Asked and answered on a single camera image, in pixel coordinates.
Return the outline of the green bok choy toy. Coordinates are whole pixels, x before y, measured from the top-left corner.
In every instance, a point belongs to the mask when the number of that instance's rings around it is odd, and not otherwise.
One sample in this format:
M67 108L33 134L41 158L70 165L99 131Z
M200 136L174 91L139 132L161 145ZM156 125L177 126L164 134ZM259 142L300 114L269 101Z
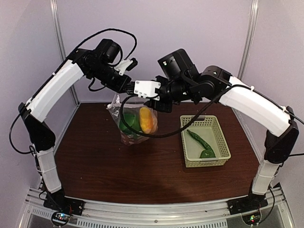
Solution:
M126 121L126 123L133 128L136 131L141 131L141 127L140 127L140 121L139 121L139 116L138 114L132 113L132 112L124 112L123 113L124 119ZM132 132L129 128L127 128L125 126L125 124L122 122L122 120L120 120L119 122L119 129L126 135L130 135L133 134L134 132Z

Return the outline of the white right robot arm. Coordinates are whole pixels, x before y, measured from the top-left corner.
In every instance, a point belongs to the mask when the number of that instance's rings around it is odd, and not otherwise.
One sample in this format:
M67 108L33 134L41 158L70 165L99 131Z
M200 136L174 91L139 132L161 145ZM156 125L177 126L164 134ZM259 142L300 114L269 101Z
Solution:
M170 113L174 103L191 100L197 104L207 98L211 103L240 111L267 129L264 159L253 179L251 193L243 201L246 209L254 209L261 203L279 166L289 158L299 136L292 108L270 101L218 66L208 66L200 73L182 48L158 63L165 76L147 82L148 107Z

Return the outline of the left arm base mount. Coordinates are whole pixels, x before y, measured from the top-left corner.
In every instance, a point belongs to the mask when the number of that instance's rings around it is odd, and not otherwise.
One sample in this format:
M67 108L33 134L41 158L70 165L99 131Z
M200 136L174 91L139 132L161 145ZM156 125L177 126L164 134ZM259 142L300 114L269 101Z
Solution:
M68 198L61 193L52 193L46 196L43 203L45 208L49 208L56 211L62 211L69 215L81 216L84 209L84 201L79 199Z

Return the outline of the clear zip top bag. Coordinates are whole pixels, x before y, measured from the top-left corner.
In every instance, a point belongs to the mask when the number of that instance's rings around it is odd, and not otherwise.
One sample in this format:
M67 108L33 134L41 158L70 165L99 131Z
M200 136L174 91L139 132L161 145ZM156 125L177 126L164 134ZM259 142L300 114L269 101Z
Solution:
M148 137L136 134L128 129L121 121L121 115L119 114L121 103L126 97L126 94L116 93L112 102L107 105L107 110L120 131L121 141L126 145L139 144L148 140ZM123 116L127 124L134 130L146 134L155 134L158 130L157 111L144 105L146 101L147 99L138 97L129 99L123 106Z

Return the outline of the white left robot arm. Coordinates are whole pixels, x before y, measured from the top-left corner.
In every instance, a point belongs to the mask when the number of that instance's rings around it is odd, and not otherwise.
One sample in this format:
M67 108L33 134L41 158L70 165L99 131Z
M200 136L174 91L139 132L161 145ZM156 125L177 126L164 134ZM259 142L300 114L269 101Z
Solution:
M46 120L67 91L83 77L98 80L116 93L125 93L131 81L126 72L136 66L137 61L125 57L115 64L114 60L121 53L120 45L111 39L102 39L92 50L76 47L50 79L26 103L19 106L19 114L38 162L38 171L46 190L53 193L49 202L58 211L64 211L68 207L68 200L58 193L62 190L62 184L54 156L57 140Z

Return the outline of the orange mango slice toy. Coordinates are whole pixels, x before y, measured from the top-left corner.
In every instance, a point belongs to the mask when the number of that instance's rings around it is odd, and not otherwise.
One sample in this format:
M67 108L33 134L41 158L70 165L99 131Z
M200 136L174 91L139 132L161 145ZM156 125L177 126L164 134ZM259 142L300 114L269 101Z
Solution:
M158 128L157 113L148 108L141 107L139 110L141 130L146 134L154 134Z

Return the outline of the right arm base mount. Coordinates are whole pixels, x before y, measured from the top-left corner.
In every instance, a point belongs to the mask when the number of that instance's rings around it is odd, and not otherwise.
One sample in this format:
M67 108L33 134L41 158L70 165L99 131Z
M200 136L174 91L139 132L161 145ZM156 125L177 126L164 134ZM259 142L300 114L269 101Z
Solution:
M227 201L230 215L258 210L268 205L265 195L249 194L248 196Z

